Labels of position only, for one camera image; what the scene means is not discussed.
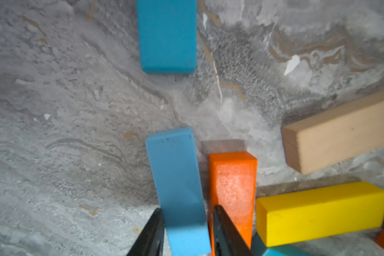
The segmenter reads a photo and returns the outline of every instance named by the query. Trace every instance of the gray concrete surface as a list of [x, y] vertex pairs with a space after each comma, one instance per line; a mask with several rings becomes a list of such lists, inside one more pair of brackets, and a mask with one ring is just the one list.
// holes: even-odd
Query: gray concrete surface
[[[0, 1], [0, 256], [126, 255], [158, 206], [144, 140], [181, 126], [205, 195], [208, 154], [240, 150], [259, 159], [257, 197], [384, 188], [384, 148], [302, 176], [280, 134], [384, 89], [384, 0], [207, 0], [197, 13], [196, 72], [159, 76], [140, 70], [134, 0]], [[295, 246], [384, 256], [379, 232]]]

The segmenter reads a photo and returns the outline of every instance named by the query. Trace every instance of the blue block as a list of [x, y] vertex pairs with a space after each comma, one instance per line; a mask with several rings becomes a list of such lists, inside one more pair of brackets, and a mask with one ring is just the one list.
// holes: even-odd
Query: blue block
[[196, 0], [137, 0], [141, 68], [190, 74], [196, 69]]
[[172, 255], [210, 253], [208, 222], [191, 128], [151, 134], [145, 144]]
[[255, 256], [312, 256], [288, 244], [267, 248], [257, 233], [252, 238], [250, 250]]

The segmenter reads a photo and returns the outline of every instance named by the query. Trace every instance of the yellow block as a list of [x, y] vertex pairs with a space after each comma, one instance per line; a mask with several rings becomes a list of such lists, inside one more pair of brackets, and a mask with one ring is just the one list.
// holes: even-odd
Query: yellow block
[[384, 190], [355, 182], [256, 200], [256, 229], [267, 247], [380, 227]]

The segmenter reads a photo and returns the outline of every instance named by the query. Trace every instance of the stain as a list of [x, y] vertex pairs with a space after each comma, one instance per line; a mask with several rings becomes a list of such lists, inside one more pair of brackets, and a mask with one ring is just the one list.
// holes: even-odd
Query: stain
[[82, 204], [80, 204], [79, 208], [88, 211], [89, 214], [90, 214], [92, 217], [97, 216], [97, 215], [98, 215], [98, 212], [99, 212], [99, 210], [100, 210], [99, 207], [96, 207], [93, 211], [90, 211], [90, 209], [89, 209], [88, 207], [86, 207], [86, 206], [84, 206], [84, 205], [82, 205]]
[[241, 99], [243, 102], [245, 102], [245, 97], [244, 97], [244, 95], [243, 95], [243, 93], [242, 93], [242, 90], [240, 89], [239, 86], [237, 86], [237, 85], [235, 85], [235, 84], [220, 84], [220, 86], [221, 86], [221, 87], [226, 87], [226, 88], [231, 88], [231, 89], [233, 89], [233, 90], [237, 90], [238, 93], [239, 93], [239, 97], [240, 97], [240, 99]]
[[223, 96], [222, 96], [222, 90], [220, 89], [219, 76], [218, 76], [217, 69], [216, 69], [215, 59], [213, 58], [212, 53], [210, 52], [209, 48], [206, 46], [206, 44], [202, 40], [202, 38], [199, 34], [199, 31], [196, 31], [196, 35], [197, 35], [198, 41], [202, 44], [202, 47], [204, 48], [204, 52], [205, 52], [206, 57], [209, 59], [209, 61], [213, 65], [213, 73], [215, 74], [216, 84], [217, 84], [218, 89], [219, 89], [220, 106], [222, 107]]
[[131, 138], [132, 136], [135, 136], [138, 139], [138, 141], [141, 142], [139, 138], [139, 134], [134, 131], [127, 131], [126, 133], [124, 133], [124, 136], [127, 139]]
[[206, 8], [205, 8], [205, 0], [201, 0], [201, 1], [200, 1], [199, 9], [200, 9], [201, 13], [206, 13], [206, 15], [208, 16], [208, 18], [209, 18], [213, 23], [215, 23], [216, 26], [220, 26], [220, 22], [219, 22], [219, 20], [216, 18], [216, 16], [215, 16], [213, 13], [210, 13], [210, 12], [207, 12], [207, 11], [206, 11]]
[[47, 44], [47, 40], [46, 40], [47, 34], [41, 29], [40, 25], [37, 22], [35, 22], [34, 20], [32, 20], [30, 18], [27, 18], [24, 15], [21, 15], [21, 21], [27, 21], [33, 27], [36, 27], [40, 31], [40, 33], [42, 34], [42, 38], [40, 38], [38, 41], [43, 43], [43, 44]]
[[278, 62], [286, 62], [297, 54], [305, 60], [312, 70], [319, 70], [327, 64], [346, 62], [351, 72], [363, 72], [372, 69], [377, 59], [361, 50], [357, 50], [345, 28], [333, 29], [331, 35], [321, 41], [307, 44], [291, 42], [277, 28], [270, 41], [269, 52]]
[[47, 40], [44, 37], [40, 38], [38, 41], [45, 45], [48, 44]]
[[384, 167], [384, 159], [382, 159], [381, 157], [374, 157], [374, 161], [378, 162], [382, 167]]
[[140, 228], [138, 226], [134, 227], [134, 234], [139, 235], [141, 233], [141, 231], [142, 231], [142, 228]]
[[88, 13], [87, 21], [92, 21], [92, 19], [94, 18], [94, 13], [95, 13], [96, 7], [97, 7], [97, 0], [94, 0], [91, 4], [90, 12]]
[[210, 53], [210, 50], [209, 48], [206, 46], [206, 44], [204, 43], [204, 41], [202, 40], [200, 34], [199, 34], [199, 31], [197, 31], [197, 38], [198, 38], [198, 41], [202, 44], [202, 48], [204, 49], [204, 52], [205, 52], [205, 55], [206, 57], [209, 59], [210, 62], [215, 62], [215, 60], [213, 59], [212, 57], [212, 53]]

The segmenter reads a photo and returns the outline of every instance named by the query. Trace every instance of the teal block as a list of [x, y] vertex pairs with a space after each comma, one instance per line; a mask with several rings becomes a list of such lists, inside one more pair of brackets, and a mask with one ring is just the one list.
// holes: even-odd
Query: teal block
[[190, 74], [196, 68], [196, 0], [137, 0], [141, 68]]
[[288, 244], [267, 248], [257, 233], [252, 238], [251, 251], [255, 256], [312, 256]]

